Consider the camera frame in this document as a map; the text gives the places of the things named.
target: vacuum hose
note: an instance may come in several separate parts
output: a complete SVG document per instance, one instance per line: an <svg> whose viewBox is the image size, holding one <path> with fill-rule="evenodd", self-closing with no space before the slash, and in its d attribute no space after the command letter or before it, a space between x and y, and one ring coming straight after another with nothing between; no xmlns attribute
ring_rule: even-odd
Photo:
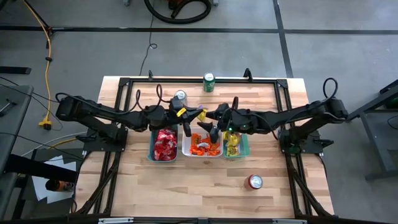
<svg viewBox="0 0 398 224"><path fill-rule="evenodd" d="M179 14L179 12L181 11L181 9L188 3L191 3L193 1L199 1L202 2L203 4L206 5L206 10L195 17L192 18L188 18L188 19L176 19L175 17ZM169 24L191 24L193 22L198 22L202 19L204 19L211 11L211 3L209 2L209 0L183 0L181 1L177 7L174 9L171 18L165 17L160 15L157 11L155 11L155 9L152 7L152 5L150 4L149 0L144 0L145 5L147 6L149 12L154 15L156 18L158 18L159 20L169 23Z"/></svg>

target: yellow cable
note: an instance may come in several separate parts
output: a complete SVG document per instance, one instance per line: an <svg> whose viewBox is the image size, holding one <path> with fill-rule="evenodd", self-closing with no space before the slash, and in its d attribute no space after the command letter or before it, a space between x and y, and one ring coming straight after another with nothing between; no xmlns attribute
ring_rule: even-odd
<svg viewBox="0 0 398 224"><path fill-rule="evenodd" d="M62 145L62 144L68 143L68 142L72 142L72 141L76 141L76 140L77 140L77 138L67 139L67 140L64 140L64 141L60 141L60 142L58 142L58 143L56 143L56 144L50 146L48 149L52 149L52 148L55 148L55 147L57 147L57 146L59 146L59 145Z"/></svg>
<svg viewBox="0 0 398 224"><path fill-rule="evenodd" d="M40 24L40 26L43 29L43 32L47 38L47 42L49 43L49 58L51 58L51 41L48 33L46 32L43 23L40 21L40 19L36 16L36 13L32 10L32 8L26 3L26 0L24 0L24 4L26 7L29 9L29 11L33 14L33 16L36 18L37 22ZM48 76L49 76L49 66L50 66L50 61L47 61L47 66L45 68L45 86L47 87L47 94L49 95L49 106L47 110L47 114L45 115L43 121L41 123L50 123L49 121L49 114L50 114L50 107L51 107L51 94L50 94L50 87L49 87L49 81L48 81Z"/></svg>

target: wooden table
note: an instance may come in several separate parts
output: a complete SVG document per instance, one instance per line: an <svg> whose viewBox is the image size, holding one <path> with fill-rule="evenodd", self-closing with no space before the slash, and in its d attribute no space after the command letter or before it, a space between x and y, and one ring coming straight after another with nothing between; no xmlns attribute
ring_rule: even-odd
<svg viewBox="0 0 398 224"><path fill-rule="evenodd" d="M114 106L119 78L104 77L99 103ZM303 79L287 80L293 108L307 104ZM155 87L155 83L134 83L132 95L135 96L136 90L140 89L140 104L154 105L158 100ZM212 93L203 92L203 85L198 83L163 83L162 87L166 100L179 89L186 91L189 106L201 104L214 110L220 103L231 104L233 97L238 96L239 108L276 111L272 85L216 84ZM134 103L135 97L132 97L130 105ZM197 126L196 122L194 120L192 126ZM177 159L172 163L155 163L147 159L149 139L149 130L143 133L129 131L126 150L119 166L112 216L294 217L285 157L271 134L248 136L251 154L242 159L227 160L223 156L217 159L188 158L181 153L179 146ZM83 164L76 191L78 207L84 204L98 185L103 157L103 152L93 152ZM308 188L325 210L333 213L322 163L315 155L303 154L302 157ZM264 185L261 189L244 190L243 180L251 174L262 177ZM106 203L107 192L108 189L105 189L101 211ZM303 197L299 190L298 196L300 208L304 212Z"/></svg>

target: orange candy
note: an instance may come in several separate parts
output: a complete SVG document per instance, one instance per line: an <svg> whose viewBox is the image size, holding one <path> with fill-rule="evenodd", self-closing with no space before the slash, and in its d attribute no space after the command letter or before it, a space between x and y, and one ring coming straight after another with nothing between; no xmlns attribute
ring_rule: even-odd
<svg viewBox="0 0 398 224"><path fill-rule="evenodd" d="M203 142L207 143L208 147L198 147L198 144ZM191 136L191 148L189 152L196 156L204 156L206 152L208 156L217 156L220 153L220 150L218 150L219 147L219 143L211 143L209 135L205 139L201 139L199 134L194 133Z"/></svg>

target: clear plastic bin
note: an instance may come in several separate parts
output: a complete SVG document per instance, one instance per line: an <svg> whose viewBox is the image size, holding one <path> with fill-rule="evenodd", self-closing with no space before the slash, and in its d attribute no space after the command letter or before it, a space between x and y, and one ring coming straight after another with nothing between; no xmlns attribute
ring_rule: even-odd
<svg viewBox="0 0 398 224"><path fill-rule="evenodd" d="M195 134L202 134L202 135L206 135L208 134L207 131L205 131L203 128L191 128L191 133L195 133ZM222 141L223 140L223 135L220 132L220 136L219 136L219 140ZM217 156L196 156L196 155L192 155L189 151L189 149L191 148L191 137L186 137L185 134L183 134L182 136L182 154L188 156L188 157L199 157L199 158L217 158L220 155L223 154L223 144L220 144L220 153Z"/></svg>

